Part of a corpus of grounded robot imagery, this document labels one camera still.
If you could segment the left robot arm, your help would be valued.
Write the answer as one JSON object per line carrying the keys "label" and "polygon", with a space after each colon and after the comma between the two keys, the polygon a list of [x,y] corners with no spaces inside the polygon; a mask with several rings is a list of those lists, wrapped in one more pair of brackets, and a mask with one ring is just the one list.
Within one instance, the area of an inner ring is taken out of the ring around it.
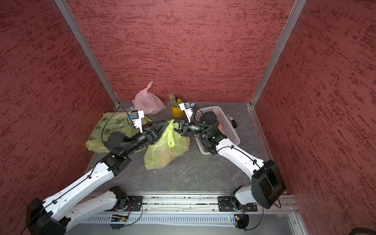
{"label": "left robot arm", "polygon": [[131,138],[113,132],[104,144],[109,153],[88,173],[65,189],[44,200],[31,201],[26,207],[26,229],[32,235],[63,235],[81,221],[107,210],[130,211],[132,202],[119,186],[86,202],[87,195],[119,175],[131,162],[130,155],[156,143],[168,127],[166,120],[149,122],[143,132]]}

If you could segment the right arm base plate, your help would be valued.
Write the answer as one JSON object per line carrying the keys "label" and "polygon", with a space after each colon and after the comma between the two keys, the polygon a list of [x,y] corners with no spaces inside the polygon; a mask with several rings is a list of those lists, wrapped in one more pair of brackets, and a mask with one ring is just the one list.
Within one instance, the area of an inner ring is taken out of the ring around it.
{"label": "right arm base plate", "polygon": [[234,196],[218,196],[218,208],[220,212],[257,212],[257,204],[240,204]]}

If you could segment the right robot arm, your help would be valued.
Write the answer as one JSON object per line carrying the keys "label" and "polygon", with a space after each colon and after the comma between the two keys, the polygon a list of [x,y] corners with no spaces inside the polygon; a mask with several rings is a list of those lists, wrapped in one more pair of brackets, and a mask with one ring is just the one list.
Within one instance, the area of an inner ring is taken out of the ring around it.
{"label": "right robot arm", "polygon": [[182,136],[187,136],[189,133],[197,135],[199,142],[208,153],[226,158],[251,179],[250,185],[240,186],[232,192],[230,196],[232,208],[243,211],[247,204],[258,203],[265,209],[270,209],[279,202],[286,185],[274,161],[264,161],[236,146],[219,130],[219,122],[214,112],[203,113],[200,122],[195,118],[195,111],[184,112],[187,120],[177,121],[179,127],[175,131]]}

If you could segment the pink plastic bag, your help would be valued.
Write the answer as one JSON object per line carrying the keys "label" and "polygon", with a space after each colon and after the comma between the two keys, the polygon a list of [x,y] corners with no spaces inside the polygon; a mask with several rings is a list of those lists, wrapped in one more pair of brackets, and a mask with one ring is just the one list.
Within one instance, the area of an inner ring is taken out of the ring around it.
{"label": "pink plastic bag", "polygon": [[155,94],[149,91],[152,87],[151,81],[146,88],[139,91],[132,101],[136,110],[143,110],[146,115],[154,115],[166,108],[165,104]]}

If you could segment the green avocado print bag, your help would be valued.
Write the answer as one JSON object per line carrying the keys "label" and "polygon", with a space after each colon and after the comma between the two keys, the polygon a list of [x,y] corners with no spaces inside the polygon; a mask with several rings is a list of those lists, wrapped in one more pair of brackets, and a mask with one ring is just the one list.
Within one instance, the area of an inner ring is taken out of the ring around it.
{"label": "green avocado print bag", "polygon": [[139,128],[132,127],[131,121],[125,112],[116,112],[113,116],[112,114],[104,113],[93,129],[85,144],[89,151],[108,153],[109,150],[104,146],[104,142],[107,142],[113,132],[121,132],[129,138],[140,132]]}

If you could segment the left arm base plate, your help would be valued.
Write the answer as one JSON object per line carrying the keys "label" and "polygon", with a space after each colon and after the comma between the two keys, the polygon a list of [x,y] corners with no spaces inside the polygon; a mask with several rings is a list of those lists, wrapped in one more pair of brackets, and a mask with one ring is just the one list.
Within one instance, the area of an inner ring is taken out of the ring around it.
{"label": "left arm base plate", "polygon": [[143,203],[143,196],[127,196],[120,199],[116,204],[115,207],[109,209],[110,212],[140,212],[141,205]]}

